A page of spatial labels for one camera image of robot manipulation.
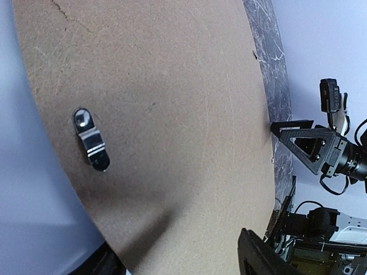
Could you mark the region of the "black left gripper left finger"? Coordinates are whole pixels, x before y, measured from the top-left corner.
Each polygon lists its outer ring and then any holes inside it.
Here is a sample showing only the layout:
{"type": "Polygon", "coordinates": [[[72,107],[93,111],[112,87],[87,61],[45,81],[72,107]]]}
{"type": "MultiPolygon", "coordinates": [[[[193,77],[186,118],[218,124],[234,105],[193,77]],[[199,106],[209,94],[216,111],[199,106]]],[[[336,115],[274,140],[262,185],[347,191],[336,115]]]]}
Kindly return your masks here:
{"type": "Polygon", "coordinates": [[[125,275],[126,267],[108,243],[103,243],[70,275],[125,275]]]}

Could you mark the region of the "brown cardboard backing board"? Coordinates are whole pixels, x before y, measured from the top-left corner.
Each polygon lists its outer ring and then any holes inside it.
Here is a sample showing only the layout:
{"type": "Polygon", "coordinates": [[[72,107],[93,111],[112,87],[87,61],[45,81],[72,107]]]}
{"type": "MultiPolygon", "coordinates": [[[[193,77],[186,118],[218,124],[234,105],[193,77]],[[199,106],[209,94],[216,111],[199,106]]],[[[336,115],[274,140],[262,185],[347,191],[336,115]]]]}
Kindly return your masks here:
{"type": "Polygon", "coordinates": [[[243,228],[275,203],[272,140],[242,1],[14,1],[52,146],[134,274],[238,274],[243,228]],[[110,157],[89,163],[91,112],[110,157]]]}

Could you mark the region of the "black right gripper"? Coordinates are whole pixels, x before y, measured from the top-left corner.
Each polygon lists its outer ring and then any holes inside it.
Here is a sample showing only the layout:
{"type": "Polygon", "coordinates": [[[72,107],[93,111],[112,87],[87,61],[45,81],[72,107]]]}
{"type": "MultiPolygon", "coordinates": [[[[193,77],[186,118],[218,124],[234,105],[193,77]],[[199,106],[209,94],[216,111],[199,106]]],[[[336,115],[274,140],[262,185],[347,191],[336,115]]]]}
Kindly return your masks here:
{"type": "Polygon", "coordinates": [[[343,174],[351,183],[366,182],[366,135],[358,145],[333,130],[311,128],[313,122],[278,121],[270,129],[313,174],[322,173],[321,179],[343,174]]]}

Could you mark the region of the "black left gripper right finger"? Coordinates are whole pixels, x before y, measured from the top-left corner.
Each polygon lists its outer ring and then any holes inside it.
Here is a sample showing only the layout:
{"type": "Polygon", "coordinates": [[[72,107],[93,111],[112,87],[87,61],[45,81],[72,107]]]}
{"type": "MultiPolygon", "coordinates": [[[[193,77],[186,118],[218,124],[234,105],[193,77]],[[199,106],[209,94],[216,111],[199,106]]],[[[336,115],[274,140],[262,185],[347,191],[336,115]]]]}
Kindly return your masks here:
{"type": "Polygon", "coordinates": [[[298,274],[252,230],[243,228],[237,243],[240,274],[298,274]]]}

